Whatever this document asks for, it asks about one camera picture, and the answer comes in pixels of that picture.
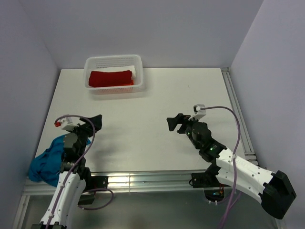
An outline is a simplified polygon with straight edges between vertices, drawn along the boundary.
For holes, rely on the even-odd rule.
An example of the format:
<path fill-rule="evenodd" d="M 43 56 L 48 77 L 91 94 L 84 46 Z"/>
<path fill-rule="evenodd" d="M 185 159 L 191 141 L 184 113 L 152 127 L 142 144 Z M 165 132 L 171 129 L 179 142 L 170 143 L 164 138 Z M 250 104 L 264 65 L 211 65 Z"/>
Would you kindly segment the dark red t shirt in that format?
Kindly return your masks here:
<path fill-rule="evenodd" d="M 89 86 L 98 87 L 115 87 L 124 86 L 132 80 L 131 71 L 123 72 L 99 72 L 92 71 L 89 77 Z"/>

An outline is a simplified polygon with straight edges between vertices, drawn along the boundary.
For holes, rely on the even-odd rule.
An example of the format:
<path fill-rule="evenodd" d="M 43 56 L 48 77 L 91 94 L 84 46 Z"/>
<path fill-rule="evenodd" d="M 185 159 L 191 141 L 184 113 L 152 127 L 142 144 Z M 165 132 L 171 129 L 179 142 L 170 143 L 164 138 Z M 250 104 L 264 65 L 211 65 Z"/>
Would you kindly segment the white plastic basket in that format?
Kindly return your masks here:
<path fill-rule="evenodd" d="M 83 77 L 85 88 L 97 94 L 136 93 L 145 88 L 142 59 L 135 54 L 90 57 Z"/>

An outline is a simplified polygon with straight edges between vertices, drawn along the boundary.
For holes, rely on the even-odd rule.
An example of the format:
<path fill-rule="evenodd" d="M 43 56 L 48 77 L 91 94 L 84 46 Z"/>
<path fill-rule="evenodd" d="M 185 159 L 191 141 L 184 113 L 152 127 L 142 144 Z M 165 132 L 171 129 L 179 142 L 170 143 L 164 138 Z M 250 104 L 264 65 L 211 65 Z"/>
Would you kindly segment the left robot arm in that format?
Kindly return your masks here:
<path fill-rule="evenodd" d="M 62 141 L 59 180 L 44 216 L 38 224 L 31 226 L 32 229 L 70 229 L 72 214 L 82 192 L 93 184 L 84 155 L 91 147 L 87 144 L 89 138 L 94 140 L 102 128 L 102 115 L 90 118 L 64 115 L 56 119 L 55 125 L 68 132 Z"/>

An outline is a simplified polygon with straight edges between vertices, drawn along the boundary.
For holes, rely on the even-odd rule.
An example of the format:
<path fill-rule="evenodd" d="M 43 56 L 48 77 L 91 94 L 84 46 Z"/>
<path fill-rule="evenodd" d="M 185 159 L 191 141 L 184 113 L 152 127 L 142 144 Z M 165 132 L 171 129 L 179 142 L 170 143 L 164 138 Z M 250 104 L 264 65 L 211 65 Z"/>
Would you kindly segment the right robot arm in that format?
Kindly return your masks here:
<path fill-rule="evenodd" d="M 211 164 L 204 181 L 211 186 L 221 183 L 234 187 L 257 200 L 272 217 L 284 218 L 296 198 L 295 190 L 284 172 L 272 172 L 234 156 L 229 148 L 212 138 L 207 123 L 189 115 L 179 113 L 166 121 L 169 131 L 174 131 L 180 125 L 177 133 L 185 134 L 201 158 Z"/>

